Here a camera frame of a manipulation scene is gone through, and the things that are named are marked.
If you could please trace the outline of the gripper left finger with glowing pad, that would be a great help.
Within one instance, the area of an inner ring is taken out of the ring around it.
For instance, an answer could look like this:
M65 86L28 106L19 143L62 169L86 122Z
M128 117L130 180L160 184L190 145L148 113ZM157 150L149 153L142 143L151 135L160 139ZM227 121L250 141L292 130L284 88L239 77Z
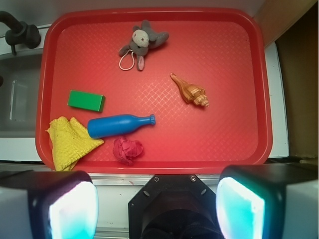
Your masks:
M2 171L2 239L92 239L98 193L84 171Z

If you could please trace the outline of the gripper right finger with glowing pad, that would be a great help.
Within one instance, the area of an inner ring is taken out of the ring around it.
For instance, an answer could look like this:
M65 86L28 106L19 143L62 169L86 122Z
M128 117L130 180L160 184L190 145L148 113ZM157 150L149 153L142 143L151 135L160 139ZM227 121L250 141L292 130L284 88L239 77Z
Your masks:
M231 165L216 213L226 239L317 239L319 169L311 164Z

